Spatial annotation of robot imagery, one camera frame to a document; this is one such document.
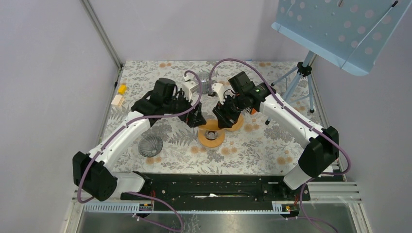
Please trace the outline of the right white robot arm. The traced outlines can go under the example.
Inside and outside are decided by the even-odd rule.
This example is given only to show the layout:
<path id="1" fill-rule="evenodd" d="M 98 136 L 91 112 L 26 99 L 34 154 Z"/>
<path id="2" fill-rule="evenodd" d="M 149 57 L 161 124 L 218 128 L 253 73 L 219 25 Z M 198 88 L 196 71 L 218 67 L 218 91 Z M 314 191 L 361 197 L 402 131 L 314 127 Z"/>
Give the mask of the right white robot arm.
<path id="1" fill-rule="evenodd" d="M 337 160 L 339 136 L 335 128 L 323 128 L 307 119 L 265 82 L 255 85 L 245 72 L 229 79 L 229 83 L 232 95 L 226 95 L 220 83 L 211 86 L 219 97 L 213 108 L 219 128 L 231 128 L 242 111 L 260 112 L 285 127 L 304 150 L 298 164 L 284 176 L 284 183 L 278 188 L 283 199 L 291 200 L 303 183 L 318 177 Z"/>

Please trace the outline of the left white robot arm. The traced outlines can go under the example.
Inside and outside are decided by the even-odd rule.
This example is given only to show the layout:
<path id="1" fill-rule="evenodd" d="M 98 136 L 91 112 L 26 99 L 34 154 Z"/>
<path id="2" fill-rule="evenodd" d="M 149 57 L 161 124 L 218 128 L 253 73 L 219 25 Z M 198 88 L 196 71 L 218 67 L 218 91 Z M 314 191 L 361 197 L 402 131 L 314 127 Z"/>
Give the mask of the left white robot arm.
<path id="1" fill-rule="evenodd" d="M 151 187 L 135 174 L 114 175 L 111 170 L 124 151 L 144 132 L 162 118 L 178 117 L 189 127 L 206 123 L 201 113 L 201 102 L 193 102 L 192 91 L 201 88 L 200 81 L 186 80 L 181 88 L 175 81 L 159 78 L 148 91 L 131 107 L 123 122 L 100 144 L 88 153 L 77 152 L 72 159 L 73 181 L 78 186 L 77 199 L 83 200 L 85 191 L 91 198 L 105 201 L 116 193 L 132 191 L 140 200 L 149 197 Z"/>

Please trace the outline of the clear glass dripper cone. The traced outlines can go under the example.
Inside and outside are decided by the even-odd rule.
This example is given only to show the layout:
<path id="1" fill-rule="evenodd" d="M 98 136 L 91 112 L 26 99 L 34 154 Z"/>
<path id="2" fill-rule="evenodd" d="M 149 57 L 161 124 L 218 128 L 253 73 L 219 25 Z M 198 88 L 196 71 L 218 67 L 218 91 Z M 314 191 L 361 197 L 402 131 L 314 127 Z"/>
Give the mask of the clear glass dripper cone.
<path id="1" fill-rule="evenodd" d="M 213 140 L 217 140 L 218 138 L 223 137 L 223 132 L 219 128 L 218 129 L 204 129 L 201 135 L 204 136 L 205 139 L 209 141 L 213 141 Z"/>

